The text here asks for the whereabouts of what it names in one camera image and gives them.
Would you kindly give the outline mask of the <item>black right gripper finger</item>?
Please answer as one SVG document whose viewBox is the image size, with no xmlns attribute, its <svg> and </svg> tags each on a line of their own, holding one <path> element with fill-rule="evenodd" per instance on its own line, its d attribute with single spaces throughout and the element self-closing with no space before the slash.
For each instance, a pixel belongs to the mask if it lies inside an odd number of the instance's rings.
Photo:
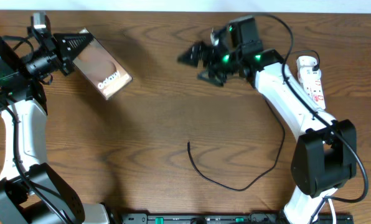
<svg viewBox="0 0 371 224">
<path fill-rule="evenodd" d="M 211 72 L 210 70 L 204 70 L 204 71 L 200 72 L 197 75 L 197 78 L 199 80 L 208 82 L 208 83 L 210 83 L 212 85 L 215 85 L 215 86 L 218 86 L 218 87 L 223 87 L 224 83 L 226 82 L 225 78 L 217 75 L 214 72 Z"/>
<path fill-rule="evenodd" d="M 197 67 L 199 61 L 202 59 L 202 54 L 205 50 L 205 43 L 203 41 L 194 43 L 188 50 L 178 56 L 177 61 L 184 65 Z"/>
</svg>

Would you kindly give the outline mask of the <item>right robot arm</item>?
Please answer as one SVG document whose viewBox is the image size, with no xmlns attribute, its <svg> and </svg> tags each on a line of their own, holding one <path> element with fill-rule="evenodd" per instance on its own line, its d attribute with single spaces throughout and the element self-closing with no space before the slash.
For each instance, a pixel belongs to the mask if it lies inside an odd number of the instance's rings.
<svg viewBox="0 0 371 224">
<path fill-rule="evenodd" d="M 298 74 L 287 55 L 265 49 L 254 16 L 230 21 L 210 35 L 211 43 L 194 43 L 178 57 L 180 63 L 204 70 L 198 79 L 222 86 L 238 74 L 261 93 L 282 128 L 296 139 L 291 173 L 296 185 L 290 201 L 266 223 L 320 223 L 319 212 L 336 200 L 336 191 L 364 166 L 357 155 L 357 133 L 347 119 L 326 111 L 320 58 L 298 53 Z"/>
</svg>

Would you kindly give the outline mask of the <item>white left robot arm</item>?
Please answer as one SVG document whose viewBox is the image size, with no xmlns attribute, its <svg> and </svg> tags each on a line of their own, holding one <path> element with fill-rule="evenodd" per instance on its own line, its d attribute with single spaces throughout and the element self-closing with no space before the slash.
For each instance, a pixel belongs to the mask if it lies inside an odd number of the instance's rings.
<svg viewBox="0 0 371 224">
<path fill-rule="evenodd" d="M 38 49 L 20 57 L 0 36 L 0 115 L 6 130 L 0 174 L 2 223 L 114 223 L 103 203 L 87 204 L 47 162 L 44 86 L 52 74 L 68 75 L 73 60 L 92 41 L 90 34 L 53 34 L 29 28 Z"/>
</svg>

